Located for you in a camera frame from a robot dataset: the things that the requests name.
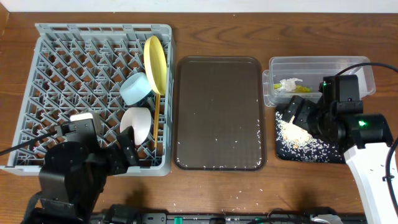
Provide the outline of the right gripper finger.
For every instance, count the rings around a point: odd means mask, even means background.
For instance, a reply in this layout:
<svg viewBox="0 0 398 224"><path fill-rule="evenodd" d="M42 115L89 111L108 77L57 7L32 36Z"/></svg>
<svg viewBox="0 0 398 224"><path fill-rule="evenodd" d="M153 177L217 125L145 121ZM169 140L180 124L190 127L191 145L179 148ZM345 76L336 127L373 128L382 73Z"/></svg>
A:
<svg viewBox="0 0 398 224"><path fill-rule="evenodd" d="M316 104L312 101L304 101L295 113L294 125L300 128L309 127L309 118L316 110Z"/></svg>
<svg viewBox="0 0 398 224"><path fill-rule="evenodd" d="M304 102L305 99L301 96L293 96L282 113L282 120L290 122L290 120L302 109Z"/></svg>

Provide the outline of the green snack wrapper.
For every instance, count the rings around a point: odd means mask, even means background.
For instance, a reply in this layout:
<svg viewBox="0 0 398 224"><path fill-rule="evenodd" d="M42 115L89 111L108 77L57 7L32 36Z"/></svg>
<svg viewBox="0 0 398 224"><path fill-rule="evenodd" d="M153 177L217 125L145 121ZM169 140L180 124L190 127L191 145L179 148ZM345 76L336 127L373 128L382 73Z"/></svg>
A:
<svg viewBox="0 0 398 224"><path fill-rule="evenodd" d="M274 84L274 89L275 90L282 90L282 85L280 83ZM291 90L290 92L295 92L295 93L311 93L311 89L297 85L294 90Z"/></svg>

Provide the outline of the white tissue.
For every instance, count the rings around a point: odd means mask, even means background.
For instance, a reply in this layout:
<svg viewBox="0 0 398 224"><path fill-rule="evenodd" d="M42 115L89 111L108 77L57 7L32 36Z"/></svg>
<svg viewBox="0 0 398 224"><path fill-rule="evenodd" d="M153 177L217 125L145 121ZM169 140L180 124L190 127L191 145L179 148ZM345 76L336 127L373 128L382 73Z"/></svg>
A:
<svg viewBox="0 0 398 224"><path fill-rule="evenodd" d="M296 82L302 82L299 78L288 78L280 81L280 87L278 88L281 92L293 92L297 88Z"/></svg>

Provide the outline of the white pink bowl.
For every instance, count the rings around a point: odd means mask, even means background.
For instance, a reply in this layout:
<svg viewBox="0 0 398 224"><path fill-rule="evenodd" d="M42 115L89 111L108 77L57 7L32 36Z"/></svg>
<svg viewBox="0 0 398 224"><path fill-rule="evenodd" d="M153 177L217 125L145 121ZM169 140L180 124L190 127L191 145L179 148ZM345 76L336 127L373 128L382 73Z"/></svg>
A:
<svg viewBox="0 0 398 224"><path fill-rule="evenodd" d="M131 126L135 145L141 145L147 139L151 125L152 116L148 108L132 107L124 112L119 129L121 133Z"/></svg>

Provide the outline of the wooden chopstick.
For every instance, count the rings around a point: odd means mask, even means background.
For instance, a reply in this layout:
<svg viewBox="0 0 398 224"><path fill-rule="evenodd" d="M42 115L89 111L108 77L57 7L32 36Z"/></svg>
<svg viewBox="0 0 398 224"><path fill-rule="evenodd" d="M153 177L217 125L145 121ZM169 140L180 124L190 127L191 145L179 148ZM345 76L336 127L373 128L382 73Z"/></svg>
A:
<svg viewBox="0 0 398 224"><path fill-rule="evenodd" d="M156 95L156 105L155 105L155 128L154 128L154 137L155 141L157 144L158 140L158 133L159 133L159 116L160 116L160 100L161 100L161 95L157 94Z"/></svg>
<svg viewBox="0 0 398 224"><path fill-rule="evenodd" d="M157 148L158 125L159 125L160 95L156 94L155 98L155 116L154 116L154 147Z"/></svg>

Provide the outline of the light blue bowl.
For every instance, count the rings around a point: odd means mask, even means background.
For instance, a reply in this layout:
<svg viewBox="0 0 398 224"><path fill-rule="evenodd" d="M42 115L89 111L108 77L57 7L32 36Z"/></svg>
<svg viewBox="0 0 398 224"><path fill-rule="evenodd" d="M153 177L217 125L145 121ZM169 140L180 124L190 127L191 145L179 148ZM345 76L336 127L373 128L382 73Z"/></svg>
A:
<svg viewBox="0 0 398 224"><path fill-rule="evenodd" d="M139 72L129 77L119 89L125 104L133 105L141 101L152 91L147 75Z"/></svg>

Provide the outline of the yellow round plate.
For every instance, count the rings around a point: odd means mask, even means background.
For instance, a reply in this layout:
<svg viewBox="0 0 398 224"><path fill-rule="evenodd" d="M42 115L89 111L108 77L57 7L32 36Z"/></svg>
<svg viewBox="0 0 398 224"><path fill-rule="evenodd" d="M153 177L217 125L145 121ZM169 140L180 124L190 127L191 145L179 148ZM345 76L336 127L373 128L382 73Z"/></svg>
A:
<svg viewBox="0 0 398 224"><path fill-rule="evenodd" d="M144 45L144 66L152 90L165 95L167 87L167 63L160 40L149 37Z"/></svg>

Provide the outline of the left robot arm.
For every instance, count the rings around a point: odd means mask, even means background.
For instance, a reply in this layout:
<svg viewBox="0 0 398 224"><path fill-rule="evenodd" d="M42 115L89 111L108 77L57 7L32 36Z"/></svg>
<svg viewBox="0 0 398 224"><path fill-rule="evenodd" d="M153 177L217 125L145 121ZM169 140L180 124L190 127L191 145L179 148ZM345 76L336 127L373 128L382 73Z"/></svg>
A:
<svg viewBox="0 0 398 224"><path fill-rule="evenodd" d="M39 172L41 190L30 198L23 223L89 223L106 179L125 174L137 159L132 127L117 140L105 148L95 139L51 148Z"/></svg>

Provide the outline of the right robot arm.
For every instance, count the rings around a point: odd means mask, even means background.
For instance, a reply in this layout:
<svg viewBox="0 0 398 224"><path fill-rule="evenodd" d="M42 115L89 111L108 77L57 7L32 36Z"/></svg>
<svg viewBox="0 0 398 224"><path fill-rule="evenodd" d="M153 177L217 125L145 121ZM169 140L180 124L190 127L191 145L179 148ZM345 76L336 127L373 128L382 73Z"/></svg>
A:
<svg viewBox="0 0 398 224"><path fill-rule="evenodd" d="M338 146L353 174L368 223L397 223L397 141L386 118L363 112L356 75L324 77L320 92L317 103L294 95L282 120Z"/></svg>

